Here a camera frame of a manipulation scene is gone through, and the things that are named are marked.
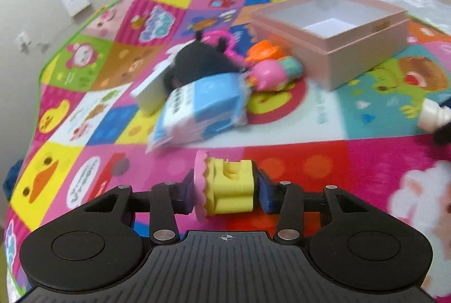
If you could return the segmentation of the white wall socket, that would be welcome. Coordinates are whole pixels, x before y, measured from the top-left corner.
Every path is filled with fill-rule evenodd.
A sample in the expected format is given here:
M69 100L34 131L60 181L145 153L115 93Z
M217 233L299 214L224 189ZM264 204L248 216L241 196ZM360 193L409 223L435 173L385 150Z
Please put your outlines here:
M29 51L30 43L30 37L25 30L20 32L20 34L15 38L15 45L21 53L27 53Z

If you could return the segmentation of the blue white tissue pack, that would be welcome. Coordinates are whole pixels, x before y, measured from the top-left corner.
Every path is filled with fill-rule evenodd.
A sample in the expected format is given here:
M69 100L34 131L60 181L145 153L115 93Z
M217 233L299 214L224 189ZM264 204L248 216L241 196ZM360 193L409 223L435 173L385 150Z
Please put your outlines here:
M203 141L247 124L250 95L241 73L208 76L173 90L147 138L146 151Z

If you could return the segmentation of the colourful cartoon play mat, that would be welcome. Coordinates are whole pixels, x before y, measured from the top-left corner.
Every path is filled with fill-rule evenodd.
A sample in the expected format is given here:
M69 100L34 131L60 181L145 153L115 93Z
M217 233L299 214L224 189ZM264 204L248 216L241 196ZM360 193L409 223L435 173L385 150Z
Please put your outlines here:
M44 67L10 302L448 302L450 36L381 0L118 0Z

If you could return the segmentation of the blue object beside bed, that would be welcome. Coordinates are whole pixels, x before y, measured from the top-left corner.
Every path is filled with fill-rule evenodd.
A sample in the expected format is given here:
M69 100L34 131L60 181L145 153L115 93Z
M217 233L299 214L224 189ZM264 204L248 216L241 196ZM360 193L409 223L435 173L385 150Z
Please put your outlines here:
M5 194L5 197L8 201L11 200L12 193L15 188L15 184L19 177L19 173L22 167L24 160L18 160L8 171L7 176L2 183L2 189Z

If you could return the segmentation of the yellow pink toy block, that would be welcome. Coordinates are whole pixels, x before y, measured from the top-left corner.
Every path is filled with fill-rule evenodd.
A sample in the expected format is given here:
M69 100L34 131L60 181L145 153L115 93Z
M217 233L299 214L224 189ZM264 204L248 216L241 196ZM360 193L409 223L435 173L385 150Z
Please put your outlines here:
M257 168L251 160L232 162L196 153L193 168L194 212L200 222L218 214L254 209L258 194Z

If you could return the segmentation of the white bottle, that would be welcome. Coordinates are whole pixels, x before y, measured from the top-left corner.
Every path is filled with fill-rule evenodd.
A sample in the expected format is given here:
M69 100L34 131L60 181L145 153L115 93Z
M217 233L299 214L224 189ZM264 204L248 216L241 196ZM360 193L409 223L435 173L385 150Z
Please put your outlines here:
M439 105L436 101L425 98L417 126L428 133L433 133L450 123L450 118L451 109L449 106Z

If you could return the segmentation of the pink doll toy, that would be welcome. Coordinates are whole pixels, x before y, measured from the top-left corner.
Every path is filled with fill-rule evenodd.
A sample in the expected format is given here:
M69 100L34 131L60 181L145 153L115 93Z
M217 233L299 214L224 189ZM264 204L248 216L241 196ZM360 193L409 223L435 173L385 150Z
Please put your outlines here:
M265 59L247 71L247 82L256 92L280 92L304 74L304 66L293 56Z

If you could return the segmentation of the black plush toy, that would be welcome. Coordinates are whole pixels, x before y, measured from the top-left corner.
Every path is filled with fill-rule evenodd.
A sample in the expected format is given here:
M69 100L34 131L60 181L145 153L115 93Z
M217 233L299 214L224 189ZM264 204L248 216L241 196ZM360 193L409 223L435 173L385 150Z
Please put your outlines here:
M197 30L194 41L182 48L174 57L174 89L199 79L223 73L237 73L243 68L225 55L226 43L220 41L217 47L202 41L203 32Z

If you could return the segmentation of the white charger box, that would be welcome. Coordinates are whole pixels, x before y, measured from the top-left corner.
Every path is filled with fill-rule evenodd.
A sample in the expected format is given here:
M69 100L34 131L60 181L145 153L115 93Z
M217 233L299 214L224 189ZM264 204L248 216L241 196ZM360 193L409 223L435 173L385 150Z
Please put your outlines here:
M174 65L168 59L157 64L152 73L134 90L131 97L145 115L156 112L174 89Z

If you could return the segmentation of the orange plastic toy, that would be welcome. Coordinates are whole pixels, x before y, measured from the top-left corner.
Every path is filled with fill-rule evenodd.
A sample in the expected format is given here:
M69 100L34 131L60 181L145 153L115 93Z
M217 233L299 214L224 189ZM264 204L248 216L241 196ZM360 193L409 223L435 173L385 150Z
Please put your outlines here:
M267 59L280 59L284 56L283 51L269 40L262 40L254 44L247 51L245 63L250 67Z

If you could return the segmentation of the pink cardboard box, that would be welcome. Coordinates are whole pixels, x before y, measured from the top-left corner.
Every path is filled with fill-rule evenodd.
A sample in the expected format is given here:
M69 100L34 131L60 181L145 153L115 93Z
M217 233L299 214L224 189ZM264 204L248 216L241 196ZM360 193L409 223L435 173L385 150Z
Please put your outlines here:
M380 0L285 0L251 14L267 39L332 91L407 47L407 11Z

